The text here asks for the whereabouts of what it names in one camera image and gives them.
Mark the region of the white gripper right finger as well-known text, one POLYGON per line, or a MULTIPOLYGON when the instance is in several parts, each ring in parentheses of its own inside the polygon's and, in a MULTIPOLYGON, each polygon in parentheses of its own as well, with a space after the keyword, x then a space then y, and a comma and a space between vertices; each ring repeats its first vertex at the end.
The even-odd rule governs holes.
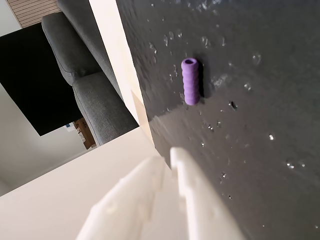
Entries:
POLYGON ((244 240, 246 237, 192 155, 182 147, 170 149, 179 197, 185 203, 190 240, 244 240))

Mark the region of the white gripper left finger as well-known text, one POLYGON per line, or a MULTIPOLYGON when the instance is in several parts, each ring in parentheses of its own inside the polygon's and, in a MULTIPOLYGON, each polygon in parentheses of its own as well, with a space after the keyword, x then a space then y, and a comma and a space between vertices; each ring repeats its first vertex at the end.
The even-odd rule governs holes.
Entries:
POLYGON ((78 240, 185 240, 178 186, 160 156, 143 160, 92 206, 78 240))

